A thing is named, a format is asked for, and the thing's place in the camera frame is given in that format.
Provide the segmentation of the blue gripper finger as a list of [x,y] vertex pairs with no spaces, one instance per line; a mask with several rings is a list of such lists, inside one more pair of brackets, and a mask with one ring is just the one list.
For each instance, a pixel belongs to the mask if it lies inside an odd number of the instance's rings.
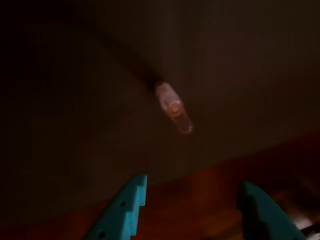
[[140,207],[146,204],[147,175],[133,176],[112,198],[84,240],[129,240],[137,234]]
[[237,209],[245,240],[304,240],[305,235],[261,188],[250,182],[238,186]]

